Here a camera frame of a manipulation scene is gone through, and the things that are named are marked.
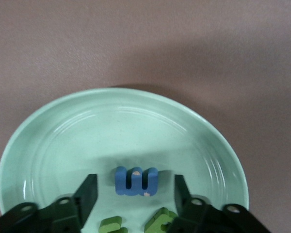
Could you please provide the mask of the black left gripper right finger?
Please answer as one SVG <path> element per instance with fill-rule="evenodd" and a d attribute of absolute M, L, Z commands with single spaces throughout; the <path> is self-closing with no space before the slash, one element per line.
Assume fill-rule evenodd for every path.
<path fill-rule="evenodd" d="M 271 233 L 245 207 L 226 204 L 216 209 L 204 199 L 193 197 L 184 176 L 174 176 L 174 197 L 178 216 L 168 233 Z"/>

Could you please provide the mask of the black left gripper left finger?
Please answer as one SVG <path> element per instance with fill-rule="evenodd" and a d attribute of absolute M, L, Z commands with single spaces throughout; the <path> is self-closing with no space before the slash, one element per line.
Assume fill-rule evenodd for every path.
<path fill-rule="evenodd" d="M 0 216 L 0 233 L 81 233 L 97 201 L 97 175 L 89 174 L 72 196 L 40 209 L 35 202 L 16 205 Z"/>

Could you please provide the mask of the green foam letter p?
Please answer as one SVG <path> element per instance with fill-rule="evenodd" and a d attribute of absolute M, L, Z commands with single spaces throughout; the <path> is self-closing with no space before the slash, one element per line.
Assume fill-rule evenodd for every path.
<path fill-rule="evenodd" d="M 160 208 L 145 224 L 144 233 L 166 233 L 177 214 L 165 207 Z"/>

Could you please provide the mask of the green foam letter u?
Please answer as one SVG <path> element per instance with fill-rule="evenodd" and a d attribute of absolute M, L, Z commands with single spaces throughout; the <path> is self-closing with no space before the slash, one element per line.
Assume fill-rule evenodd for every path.
<path fill-rule="evenodd" d="M 126 227 L 122 227 L 122 217 L 113 216 L 101 221 L 98 233 L 128 233 Z"/>

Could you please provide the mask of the blue foam letter m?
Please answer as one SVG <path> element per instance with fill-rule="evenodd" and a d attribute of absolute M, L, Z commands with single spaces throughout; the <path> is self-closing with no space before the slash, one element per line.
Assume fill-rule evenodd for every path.
<path fill-rule="evenodd" d="M 151 197 L 158 191 L 159 173 L 154 167 L 143 171 L 140 167 L 127 170 L 116 168 L 114 175 L 115 191 L 118 195 Z"/>

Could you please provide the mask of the green plate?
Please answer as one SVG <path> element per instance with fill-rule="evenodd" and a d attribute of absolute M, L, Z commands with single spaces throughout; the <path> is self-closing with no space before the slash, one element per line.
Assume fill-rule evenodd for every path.
<path fill-rule="evenodd" d="M 156 195 L 116 194 L 119 166 L 156 168 Z M 19 126 L 0 162 L 0 210 L 23 202 L 46 207 L 73 194 L 89 174 L 98 176 L 98 199 L 82 233 L 98 233 L 101 221 L 113 216 L 122 217 L 129 233 L 144 233 L 160 208 L 176 210 L 176 174 L 215 208 L 249 206 L 236 153 L 203 117 L 156 94 L 105 88 L 57 99 Z"/>

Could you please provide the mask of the brown table cover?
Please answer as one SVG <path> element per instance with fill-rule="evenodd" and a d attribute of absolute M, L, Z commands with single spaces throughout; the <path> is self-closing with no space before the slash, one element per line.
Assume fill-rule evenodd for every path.
<path fill-rule="evenodd" d="M 36 109 L 102 87 L 207 119 L 240 159 L 251 212 L 291 233 L 291 0 L 0 0 L 0 158 Z"/>

